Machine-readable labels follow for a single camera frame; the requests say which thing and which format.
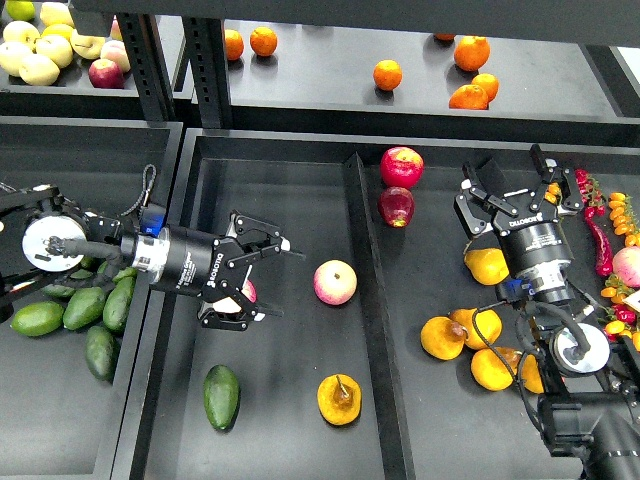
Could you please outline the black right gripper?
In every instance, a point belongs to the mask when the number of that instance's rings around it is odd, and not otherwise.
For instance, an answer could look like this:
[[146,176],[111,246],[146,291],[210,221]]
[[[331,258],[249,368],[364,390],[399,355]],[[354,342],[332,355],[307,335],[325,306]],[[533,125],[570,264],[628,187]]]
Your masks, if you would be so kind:
[[464,180],[454,198],[454,211],[469,239],[494,230],[512,278],[524,278],[543,264],[565,269],[574,256],[559,216],[583,209],[575,169],[547,157],[538,144],[529,153],[540,184],[531,193],[529,209],[519,210],[523,216],[510,216],[510,204],[503,196],[506,177],[496,162],[465,163]]

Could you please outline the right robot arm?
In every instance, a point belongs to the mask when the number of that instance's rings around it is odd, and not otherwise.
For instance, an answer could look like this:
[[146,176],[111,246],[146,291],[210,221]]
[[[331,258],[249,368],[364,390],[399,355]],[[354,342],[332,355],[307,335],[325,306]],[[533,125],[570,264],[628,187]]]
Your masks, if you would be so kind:
[[491,158],[464,163],[454,209],[469,239],[492,233],[504,255],[496,298],[518,312],[518,341],[537,362],[543,391],[525,409],[549,453],[580,459],[584,479],[636,479],[639,354],[628,337],[608,340],[597,301],[567,278],[561,219],[583,208],[573,169],[537,145],[530,156],[539,178],[522,189]]

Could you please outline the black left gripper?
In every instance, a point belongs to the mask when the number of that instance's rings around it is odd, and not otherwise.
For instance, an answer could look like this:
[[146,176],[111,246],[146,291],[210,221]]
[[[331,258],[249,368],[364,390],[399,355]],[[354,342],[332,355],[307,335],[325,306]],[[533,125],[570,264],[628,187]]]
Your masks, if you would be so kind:
[[[211,272],[217,270],[221,262],[218,257],[221,251],[216,250],[227,245],[232,247],[225,265],[231,269],[248,267],[280,254],[302,260],[306,258],[304,253],[291,246],[278,225],[233,210],[225,236],[181,226],[163,227],[152,249],[153,263],[149,265],[151,283],[161,291],[198,296],[205,286],[214,285]],[[244,332],[251,323],[284,315],[282,309],[258,301],[257,290],[251,280],[244,281],[240,293],[250,303],[249,312],[231,296],[213,303],[202,302],[198,311],[201,326]]]

